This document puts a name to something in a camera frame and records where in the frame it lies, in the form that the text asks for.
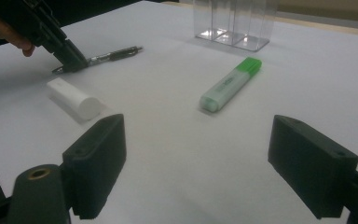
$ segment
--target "white table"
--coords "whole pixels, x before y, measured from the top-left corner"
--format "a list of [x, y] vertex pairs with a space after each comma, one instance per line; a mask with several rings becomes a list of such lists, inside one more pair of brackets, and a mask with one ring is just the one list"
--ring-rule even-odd
[[[63, 79], [105, 104], [91, 121], [51, 99], [60, 64], [44, 49], [0, 47], [0, 183], [62, 163], [99, 118], [123, 113], [128, 158], [101, 214], [73, 223], [345, 223], [317, 220], [267, 162], [273, 116], [308, 123], [358, 155], [358, 35], [276, 22], [257, 53], [193, 37], [192, 10], [150, 2], [63, 29], [86, 57], [134, 45], [135, 57]], [[263, 61], [217, 114], [200, 96], [245, 57]]]

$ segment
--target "clear plastic container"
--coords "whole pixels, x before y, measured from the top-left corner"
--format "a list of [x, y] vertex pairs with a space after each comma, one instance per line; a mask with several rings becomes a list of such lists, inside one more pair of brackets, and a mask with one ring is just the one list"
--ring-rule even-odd
[[258, 51], [271, 37], [279, 0], [193, 0], [195, 36]]

